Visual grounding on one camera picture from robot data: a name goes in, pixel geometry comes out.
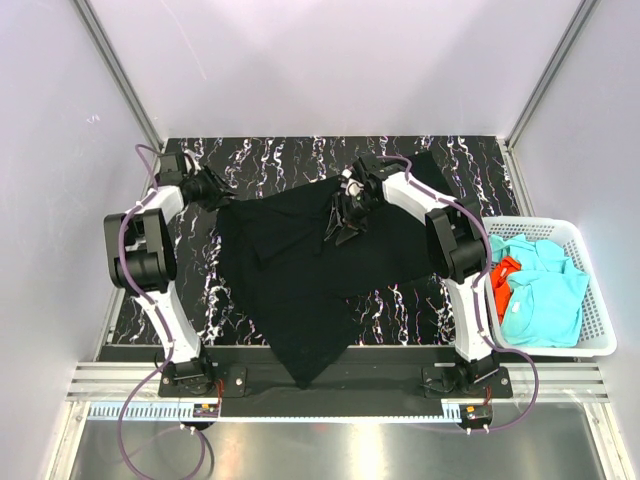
gray wall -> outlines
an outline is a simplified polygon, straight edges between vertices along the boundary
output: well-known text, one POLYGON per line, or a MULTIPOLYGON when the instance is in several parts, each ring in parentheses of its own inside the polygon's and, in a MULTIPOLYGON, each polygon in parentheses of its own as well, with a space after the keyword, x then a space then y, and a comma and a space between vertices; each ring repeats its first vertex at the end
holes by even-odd
POLYGON ((40 478, 111 289, 102 218, 141 193, 142 136, 71 2, 0 2, 0 476, 40 478))
POLYGON ((640 465, 640 2, 600 3, 516 145, 536 215, 582 231, 618 338, 601 359, 640 465))
POLYGON ((92 0, 162 136, 506 135, 579 0, 92 0))

stainless steel floor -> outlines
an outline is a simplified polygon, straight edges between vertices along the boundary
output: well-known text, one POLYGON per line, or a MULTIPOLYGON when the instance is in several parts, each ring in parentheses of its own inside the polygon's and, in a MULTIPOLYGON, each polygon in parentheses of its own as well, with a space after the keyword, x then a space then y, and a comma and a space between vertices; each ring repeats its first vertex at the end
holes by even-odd
MULTIPOLYGON (((496 424, 517 413, 513 406, 497 408, 496 424)), ((127 449, 135 450, 169 426, 165 422, 126 423, 127 449)), ((196 478, 604 478, 579 405, 538 405, 525 423, 487 436, 433 433, 423 428, 429 426, 220 423, 205 431, 215 452, 213 473, 207 458, 196 478)), ((114 422, 87 422, 73 479, 134 478, 119 460, 115 431, 114 422)), ((189 473, 199 452, 197 439, 173 432, 133 458, 145 474, 174 480, 189 473)))

black garment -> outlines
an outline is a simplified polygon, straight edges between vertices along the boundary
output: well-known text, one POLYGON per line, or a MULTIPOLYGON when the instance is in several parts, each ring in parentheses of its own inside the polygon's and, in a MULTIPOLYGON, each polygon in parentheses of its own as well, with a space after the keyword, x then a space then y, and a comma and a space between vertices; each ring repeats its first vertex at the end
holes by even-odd
MULTIPOLYGON (((429 152, 410 159, 417 179, 452 194, 429 152)), ((333 177, 218 213, 220 271, 234 302, 301 388, 354 343, 346 298, 433 272, 424 226, 394 205, 368 216, 366 234, 324 242, 339 187, 333 177)))

red garment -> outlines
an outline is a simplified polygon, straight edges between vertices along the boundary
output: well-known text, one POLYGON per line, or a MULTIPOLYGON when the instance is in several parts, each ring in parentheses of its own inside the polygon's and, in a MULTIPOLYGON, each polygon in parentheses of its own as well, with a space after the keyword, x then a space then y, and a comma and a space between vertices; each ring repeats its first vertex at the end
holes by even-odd
POLYGON ((507 283, 507 277, 513 272, 519 272, 520 268, 520 264, 513 258, 504 257, 491 272, 491 286, 493 287, 493 296, 496 300, 496 310, 498 311, 500 325, 502 325, 502 319, 511 299, 511 288, 507 283))

laundry basket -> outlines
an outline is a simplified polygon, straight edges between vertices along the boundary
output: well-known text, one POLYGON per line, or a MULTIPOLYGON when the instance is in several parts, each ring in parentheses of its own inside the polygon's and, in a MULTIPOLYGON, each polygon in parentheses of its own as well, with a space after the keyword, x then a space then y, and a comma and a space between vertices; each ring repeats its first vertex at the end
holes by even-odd
MULTIPOLYGON (((593 357, 612 354, 617 346, 616 336, 613 333, 611 320, 580 231, 567 221, 552 220, 550 218, 487 217, 483 218, 483 221, 488 234, 500 235, 505 240, 522 233, 526 235, 527 240, 532 242, 544 239, 551 240, 560 245, 567 256, 573 259, 573 264, 589 274, 591 278, 582 302, 582 330, 580 332, 580 340, 578 340, 578 344, 575 347, 517 346, 513 348, 517 348, 529 355, 552 357, 593 357)), ((487 276, 487 304, 489 306, 494 341, 499 346, 512 347, 502 336, 489 276, 487 276)))

